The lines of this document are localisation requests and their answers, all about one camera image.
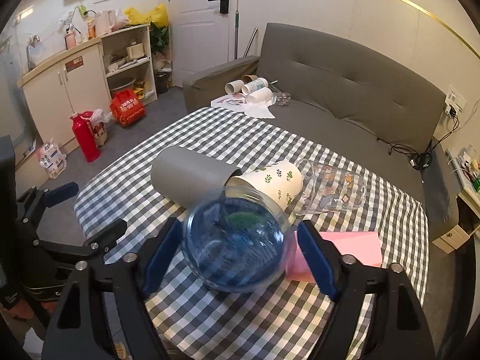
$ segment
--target gray floor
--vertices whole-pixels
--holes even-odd
[[[108,140],[101,148],[99,159],[87,163],[80,149],[67,157],[67,169],[55,180],[47,181],[43,188],[56,188],[75,181],[83,189],[94,176],[113,163],[127,151],[146,138],[179,120],[187,114],[182,90],[172,88],[159,99],[146,106],[146,116],[131,127],[113,125],[108,130]],[[40,239],[70,245],[82,245],[85,237],[74,213],[75,199],[46,211],[38,228]],[[429,273],[424,300],[424,311],[432,333],[435,348],[438,350],[445,332],[452,303],[455,278],[454,254],[445,254],[430,244]],[[106,294],[106,306],[110,329],[116,342],[124,342],[112,294]]]

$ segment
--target red thermos flask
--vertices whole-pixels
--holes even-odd
[[[97,148],[97,144],[95,144],[92,126],[89,126],[90,122],[83,119],[79,114],[73,114],[70,119],[73,120],[71,129],[87,162],[95,161],[100,156],[100,150]]]

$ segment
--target pink sticky note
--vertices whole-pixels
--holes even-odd
[[[323,239],[333,242],[340,254],[351,254],[366,266],[382,265],[380,239],[374,231],[322,231],[319,234]],[[286,263],[285,279],[315,283],[298,242],[295,254]]]

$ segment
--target gray cylinder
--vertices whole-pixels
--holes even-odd
[[[230,177],[241,174],[235,165],[170,146],[152,161],[150,179],[157,192],[190,209],[207,192],[223,188]]]

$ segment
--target sofa backrest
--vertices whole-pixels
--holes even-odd
[[[427,148],[445,103],[437,87],[379,52],[286,24],[267,24],[257,74],[278,80],[294,100],[418,152]]]

